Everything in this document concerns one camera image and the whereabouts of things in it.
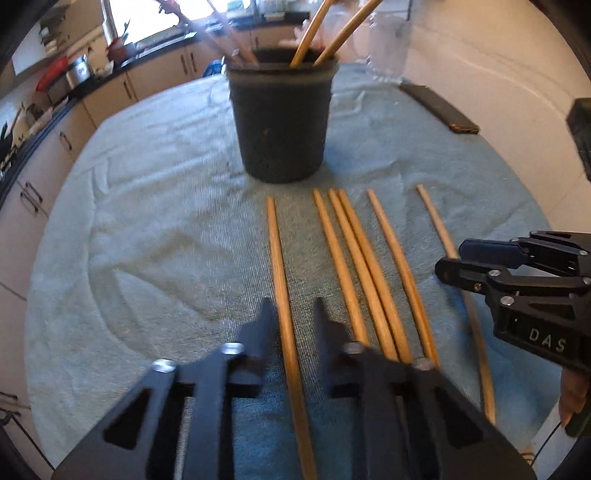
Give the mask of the right hand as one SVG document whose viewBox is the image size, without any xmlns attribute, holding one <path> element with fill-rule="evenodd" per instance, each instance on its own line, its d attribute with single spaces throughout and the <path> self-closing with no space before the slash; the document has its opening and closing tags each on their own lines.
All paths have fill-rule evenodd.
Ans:
<svg viewBox="0 0 591 480">
<path fill-rule="evenodd" d="M 588 390 L 588 376 L 567 368 L 562 370 L 559 415 L 563 426 L 566 426 L 575 414 L 582 412 Z"/>
</svg>

